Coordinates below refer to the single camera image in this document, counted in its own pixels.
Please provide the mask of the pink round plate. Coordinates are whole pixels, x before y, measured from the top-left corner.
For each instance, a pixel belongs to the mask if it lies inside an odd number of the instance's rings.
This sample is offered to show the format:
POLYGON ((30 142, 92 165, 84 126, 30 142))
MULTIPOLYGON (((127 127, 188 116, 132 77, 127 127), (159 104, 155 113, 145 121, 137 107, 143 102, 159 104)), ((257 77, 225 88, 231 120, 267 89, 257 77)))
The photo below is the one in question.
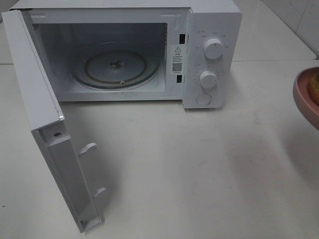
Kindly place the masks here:
POLYGON ((319 106, 310 97, 308 83, 319 72, 318 67, 311 67, 299 72, 293 85, 295 104, 304 118, 317 130, 319 129, 319 106))

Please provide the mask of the toy burger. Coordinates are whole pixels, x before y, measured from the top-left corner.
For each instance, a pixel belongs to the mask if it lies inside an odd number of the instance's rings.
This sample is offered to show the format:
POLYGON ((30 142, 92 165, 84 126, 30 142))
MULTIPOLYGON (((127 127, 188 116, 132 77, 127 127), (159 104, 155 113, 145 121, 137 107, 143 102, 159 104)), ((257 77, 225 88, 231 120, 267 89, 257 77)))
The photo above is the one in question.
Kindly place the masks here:
POLYGON ((310 98, 318 105, 319 104, 319 75, 313 74, 308 82, 308 93, 310 98))

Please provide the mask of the white warning label sticker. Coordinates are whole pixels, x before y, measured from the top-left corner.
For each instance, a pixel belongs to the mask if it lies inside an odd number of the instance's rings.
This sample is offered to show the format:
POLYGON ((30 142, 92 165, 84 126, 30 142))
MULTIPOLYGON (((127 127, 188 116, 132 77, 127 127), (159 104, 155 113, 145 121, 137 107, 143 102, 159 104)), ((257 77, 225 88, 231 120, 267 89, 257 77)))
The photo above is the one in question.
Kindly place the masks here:
POLYGON ((173 74, 183 73, 183 64, 185 59, 185 46, 183 44, 174 44, 170 50, 170 69, 173 74))

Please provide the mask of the white microwave knob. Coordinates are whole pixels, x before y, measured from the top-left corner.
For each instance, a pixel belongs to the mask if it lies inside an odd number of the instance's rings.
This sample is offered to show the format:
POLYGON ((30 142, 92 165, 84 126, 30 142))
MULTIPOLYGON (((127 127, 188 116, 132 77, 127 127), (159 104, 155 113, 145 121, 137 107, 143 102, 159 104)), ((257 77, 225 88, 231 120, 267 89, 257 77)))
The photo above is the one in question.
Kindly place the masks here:
POLYGON ((204 71, 199 76, 200 85, 204 89, 211 89, 217 85, 217 75, 213 71, 204 71))
POLYGON ((215 60, 223 54, 224 42, 219 37, 211 37, 203 44, 203 51, 206 58, 215 60))

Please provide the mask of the round white door button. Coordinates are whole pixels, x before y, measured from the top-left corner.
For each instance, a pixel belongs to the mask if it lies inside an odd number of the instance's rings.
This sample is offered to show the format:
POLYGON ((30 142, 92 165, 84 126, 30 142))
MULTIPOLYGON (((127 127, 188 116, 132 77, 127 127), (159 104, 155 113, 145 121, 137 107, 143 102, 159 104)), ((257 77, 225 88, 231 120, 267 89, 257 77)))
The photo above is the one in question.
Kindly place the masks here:
POLYGON ((200 94, 200 95, 197 96, 196 102, 199 105, 208 105, 211 102, 211 95, 207 94, 207 93, 200 94))

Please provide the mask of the white microwave door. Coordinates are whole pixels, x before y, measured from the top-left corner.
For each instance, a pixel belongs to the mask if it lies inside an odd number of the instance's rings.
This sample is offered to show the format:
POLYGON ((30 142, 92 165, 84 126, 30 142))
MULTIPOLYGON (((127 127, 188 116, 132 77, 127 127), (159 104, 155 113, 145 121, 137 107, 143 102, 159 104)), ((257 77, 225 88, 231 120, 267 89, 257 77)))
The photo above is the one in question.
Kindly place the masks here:
POLYGON ((30 131, 81 233, 102 222, 96 196, 90 192, 79 158, 96 148, 89 143, 77 152, 64 114, 49 81, 52 71, 40 26, 30 13, 2 13, 9 49, 30 131))

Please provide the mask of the glass microwave turntable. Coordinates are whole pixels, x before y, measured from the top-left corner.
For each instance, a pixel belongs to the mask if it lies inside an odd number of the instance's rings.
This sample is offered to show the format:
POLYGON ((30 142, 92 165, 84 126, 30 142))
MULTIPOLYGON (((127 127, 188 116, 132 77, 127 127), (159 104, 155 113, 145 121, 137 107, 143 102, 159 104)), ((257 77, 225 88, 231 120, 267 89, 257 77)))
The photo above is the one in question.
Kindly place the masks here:
POLYGON ((94 89, 117 90, 140 85, 159 70, 163 50, 155 44, 109 42, 78 48, 72 76, 94 89))

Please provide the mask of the white microwave oven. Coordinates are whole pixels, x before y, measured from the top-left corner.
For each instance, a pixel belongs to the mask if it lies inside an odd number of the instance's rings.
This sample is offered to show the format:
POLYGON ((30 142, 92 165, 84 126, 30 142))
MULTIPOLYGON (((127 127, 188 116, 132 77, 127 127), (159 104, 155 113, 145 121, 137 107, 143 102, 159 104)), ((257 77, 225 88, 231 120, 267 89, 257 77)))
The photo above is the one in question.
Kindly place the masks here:
POLYGON ((242 13, 231 0, 20 0, 3 21, 32 102, 219 108, 242 13))

